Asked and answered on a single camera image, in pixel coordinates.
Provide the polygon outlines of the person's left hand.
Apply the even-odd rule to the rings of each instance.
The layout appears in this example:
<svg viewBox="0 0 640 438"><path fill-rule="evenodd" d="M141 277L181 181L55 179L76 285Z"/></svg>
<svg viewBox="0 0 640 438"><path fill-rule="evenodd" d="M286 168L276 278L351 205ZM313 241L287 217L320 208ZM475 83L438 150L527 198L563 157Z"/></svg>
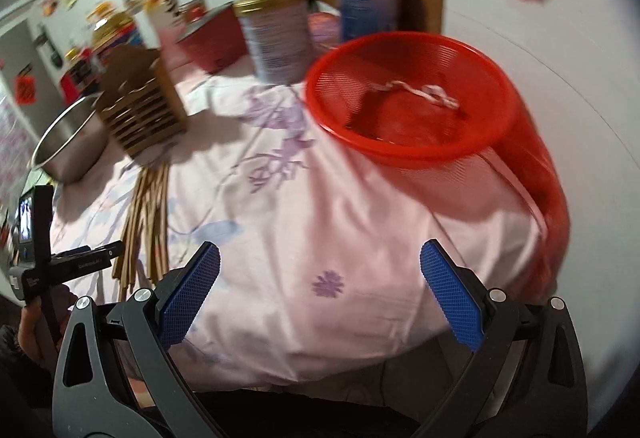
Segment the person's left hand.
<svg viewBox="0 0 640 438"><path fill-rule="evenodd" d="M70 320L70 310L75 306L77 296L65 285L61 285L58 291L60 292L58 299L64 301L65 307L63 317L58 321L58 329L61 334L64 334ZM42 314L41 299L36 297L22 308L21 321L17 330L17 343L29 359L40 366L45 366L46 355L44 354L43 340L38 337L38 327L41 325L46 326L47 321Z"/></svg>

